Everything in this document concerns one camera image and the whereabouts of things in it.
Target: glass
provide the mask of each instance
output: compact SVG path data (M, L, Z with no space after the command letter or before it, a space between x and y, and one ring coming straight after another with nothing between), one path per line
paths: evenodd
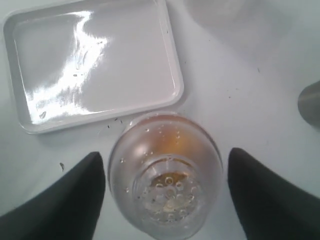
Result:
M109 160L112 196L126 219L158 240L192 237L204 224L222 181L211 137L172 112L131 122Z

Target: white tray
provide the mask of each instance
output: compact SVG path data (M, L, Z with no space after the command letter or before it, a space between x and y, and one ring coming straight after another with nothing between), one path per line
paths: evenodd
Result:
M45 133L174 104L184 84L165 0L86 0L3 27L21 126Z

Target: white table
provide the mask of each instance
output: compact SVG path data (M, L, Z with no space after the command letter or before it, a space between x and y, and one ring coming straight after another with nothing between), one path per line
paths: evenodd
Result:
M3 19L17 9L58 1L1 0L0 16ZM170 109L207 129L221 151L224 169L230 150L240 147L283 178L320 197L320 132L301 118L297 108L303 88L320 78L320 2L248 0L245 19L238 23L237 31L230 32L229 25L211 24L210 17L200 17L209 9L209 1L201 0L203 6L194 11L190 0L168 0L185 82L182 100ZM3 215L53 184L89 152L99 151L106 168L124 126L112 119L43 135L26 134L9 99L3 49L0 56ZM126 124L132 118L121 120ZM102 240L106 235L115 240L151 239L127 223L108 189L94 239ZM193 239L245 238L225 180L209 220Z

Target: plastic tray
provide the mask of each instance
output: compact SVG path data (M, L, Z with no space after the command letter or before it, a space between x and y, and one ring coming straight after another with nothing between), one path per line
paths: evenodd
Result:
M165 0L86 0L11 14L3 27L21 126L45 133L149 111L184 84Z

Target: white surface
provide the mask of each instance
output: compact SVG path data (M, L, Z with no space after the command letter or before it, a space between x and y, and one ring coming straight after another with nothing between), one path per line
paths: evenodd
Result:
M239 22L242 31L234 33L229 26L204 24L188 1L168 0L185 84L181 101L168 109L206 128L217 142L224 169L231 148L241 147L291 183L320 197L320 132L301 118L297 107L300 92L320 78L320 2L254 0L244 8L246 14ZM199 13L209 8L210 1L199 3ZM1 0L0 16L17 6L49 2ZM28 135L14 115L6 78L2 75L0 80L0 214L59 179L64 174L59 162L66 172L89 151L100 151L107 166L112 145L123 129L120 121L127 124L133 118ZM94 240L106 236L151 239L125 221L108 191ZM192 240L243 239L225 181L209 221Z
M165 107L184 84L164 0L81 1L4 24L21 126L44 133Z

